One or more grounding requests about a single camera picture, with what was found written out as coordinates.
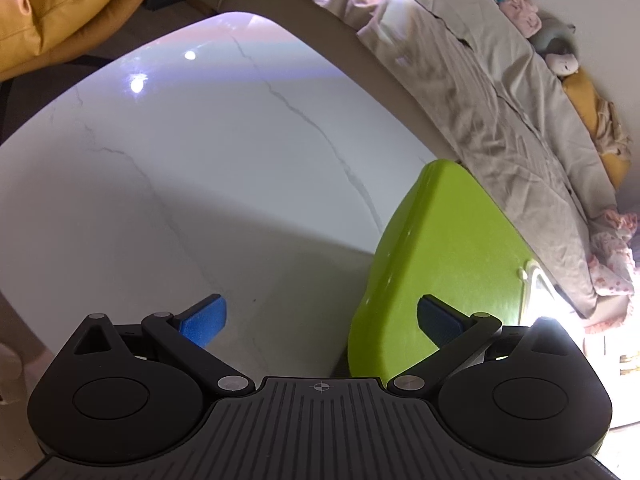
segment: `ribbed black surface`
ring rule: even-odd
[[[606,480],[588,458],[523,468],[454,441],[428,405],[375,380],[269,378],[252,396],[221,400],[201,430],[145,463],[97,468],[51,458],[30,480]]]

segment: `triangular cutout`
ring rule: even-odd
[[[76,346],[74,354],[94,354],[96,352],[108,352],[109,350],[111,350],[111,345],[109,345],[102,327],[92,326]]]

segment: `white plush toy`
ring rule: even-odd
[[[578,72],[580,65],[573,54],[547,54],[546,65],[558,77],[567,77]]]

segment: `white wall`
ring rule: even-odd
[[[533,0],[576,27],[579,60],[598,92],[615,102],[631,137],[632,168],[618,194],[640,212],[640,0]]]

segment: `metal screw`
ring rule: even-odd
[[[414,392],[424,387],[424,379],[415,375],[401,375],[394,379],[394,386],[401,390]]]
[[[245,377],[239,375],[228,375],[218,381],[218,386],[228,392],[238,392],[244,390],[249,385]]]

